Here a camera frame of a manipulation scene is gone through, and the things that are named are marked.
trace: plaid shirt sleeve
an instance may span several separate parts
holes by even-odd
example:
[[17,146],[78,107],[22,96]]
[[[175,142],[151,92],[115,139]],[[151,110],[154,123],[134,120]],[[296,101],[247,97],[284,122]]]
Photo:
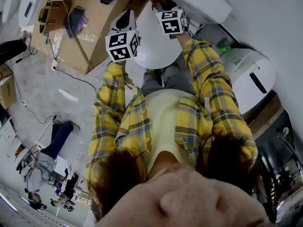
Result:
[[132,83],[123,66],[111,63],[103,74],[103,86],[94,103],[94,132],[89,146],[86,176],[88,183],[97,181],[95,165],[115,150],[115,138],[125,113],[125,85]]
[[232,133],[246,138],[243,152],[255,159],[258,150],[251,131],[239,111],[238,102],[232,90],[229,76],[218,54],[209,43],[189,40],[184,49],[185,61],[193,77],[193,87],[200,101],[209,98],[213,133]]

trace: shoe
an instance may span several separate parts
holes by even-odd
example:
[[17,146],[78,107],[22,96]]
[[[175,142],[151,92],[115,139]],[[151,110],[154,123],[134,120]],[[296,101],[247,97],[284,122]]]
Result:
[[29,47],[30,44],[32,43],[32,37],[31,37],[31,36],[27,37],[27,39],[25,40],[24,43],[25,43],[25,45],[26,45],[27,47]]
[[73,212],[75,210],[75,206],[70,206],[69,208],[68,208],[68,211],[69,212]]
[[73,132],[76,133],[76,134],[79,134],[80,127],[78,125],[76,125],[75,123],[73,123],[72,121],[68,121],[68,122],[70,122],[72,124],[72,126],[74,128]]
[[61,125],[62,122],[60,122],[59,120],[55,119],[55,120],[53,121],[53,124],[59,124],[59,125]]
[[27,39],[27,32],[26,31],[22,31],[20,33],[20,39],[23,40],[23,42],[25,42],[25,40]]

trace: yellow plaid shirt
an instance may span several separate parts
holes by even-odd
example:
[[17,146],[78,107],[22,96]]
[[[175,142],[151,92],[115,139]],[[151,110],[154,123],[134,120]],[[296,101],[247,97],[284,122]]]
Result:
[[[258,151],[250,129],[239,112],[232,91],[231,81],[224,72],[218,54],[207,42],[189,40],[183,51],[185,61],[193,77],[196,99],[180,100],[175,129],[175,142],[182,146],[196,165],[200,138],[206,134],[226,132],[248,140],[243,152],[255,160]],[[138,87],[135,96],[125,109],[125,85],[131,84],[125,69],[111,63],[103,76],[104,84],[97,92],[95,127],[89,147],[87,181],[100,181],[95,166],[111,151],[129,148],[141,154],[138,166],[145,173],[153,144],[152,123],[144,96]],[[211,115],[204,109],[204,99],[209,98]],[[203,157],[207,162],[211,144],[204,146]]]

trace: brown hair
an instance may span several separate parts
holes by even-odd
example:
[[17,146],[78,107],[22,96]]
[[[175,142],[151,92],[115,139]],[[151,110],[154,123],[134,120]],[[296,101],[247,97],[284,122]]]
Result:
[[[241,150],[245,139],[238,139],[230,134],[210,135],[203,137],[203,139],[203,145],[199,147],[196,171],[207,178],[236,185],[251,195],[259,176],[259,170],[258,166],[251,168],[252,160]],[[207,140],[212,141],[212,146],[209,150],[206,167],[202,152]],[[137,165],[137,158],[139,157],[141,155],[135,156],[129,149],[115,150],[107,156],[105,161],[98,163],[102,180],[95,185],[89,184],[89,190],[96,193],[101,205],[99,206],[96,202],[92,204],[97,222],[130,189],[146,181],[141,177]]]

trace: fiducial marker cube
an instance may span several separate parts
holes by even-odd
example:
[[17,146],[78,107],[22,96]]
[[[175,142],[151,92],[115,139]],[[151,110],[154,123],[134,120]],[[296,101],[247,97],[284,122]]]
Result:
[[106,50],[113,62],[135,57],[138,46],[138,31],[131,30],[105,37]]
[[183,10],[172,10],[156,13],[162,31],[166,35],[182,34],[185,26]]

